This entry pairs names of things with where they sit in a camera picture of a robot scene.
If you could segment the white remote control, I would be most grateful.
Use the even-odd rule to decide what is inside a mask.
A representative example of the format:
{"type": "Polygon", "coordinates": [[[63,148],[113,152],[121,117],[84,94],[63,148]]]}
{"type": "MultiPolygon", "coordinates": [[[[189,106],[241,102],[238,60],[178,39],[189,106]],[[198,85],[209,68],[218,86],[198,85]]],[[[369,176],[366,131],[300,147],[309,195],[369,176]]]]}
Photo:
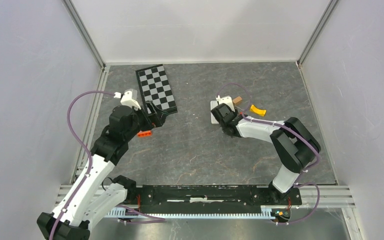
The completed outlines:
{"type": "Polygon", "coordinates": [[[219,117],[217,115],[217,112],[215,111],[215,108],[218,106],[218,102],[216,100],[212,100],[210,102],[210,120],[213,125],[219,125],[219,117]]]}

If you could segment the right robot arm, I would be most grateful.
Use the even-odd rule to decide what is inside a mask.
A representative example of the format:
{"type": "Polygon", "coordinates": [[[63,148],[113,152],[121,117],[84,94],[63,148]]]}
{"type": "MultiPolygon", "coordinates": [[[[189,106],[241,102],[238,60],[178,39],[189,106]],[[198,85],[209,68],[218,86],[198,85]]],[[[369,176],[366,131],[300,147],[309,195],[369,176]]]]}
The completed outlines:
{"type": "Polygon", "coordinates": [[[320,144],[296,117],[286,121],[257,119],[216,100],[210,102],[210,112],[212,124],[219,124],[224,134],[273,144],[281,161],[268,191],[269,199],[275,204],[286,201],[300,175],[321,158],[320,144]]]}

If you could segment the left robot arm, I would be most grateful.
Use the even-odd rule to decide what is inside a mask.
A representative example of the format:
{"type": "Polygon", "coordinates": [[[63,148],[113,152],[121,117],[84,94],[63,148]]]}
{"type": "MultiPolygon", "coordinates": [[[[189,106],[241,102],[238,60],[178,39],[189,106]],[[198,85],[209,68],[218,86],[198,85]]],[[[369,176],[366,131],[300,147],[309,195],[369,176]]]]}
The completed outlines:
{"type": "Polygon", "coordinates": [[[37,225],[47,240],[87,240],[93,228],[117,204],[133,203],[137,190],[124,180],[115,180],[93,200],[99,186],[129,149],[139,132],[161,127],[168,112],[151,101],[144,108],[130,103],[115,107],[109,124],[94,142],[88,162],[63,200],[51,213],[41,213],[37,225]]]}

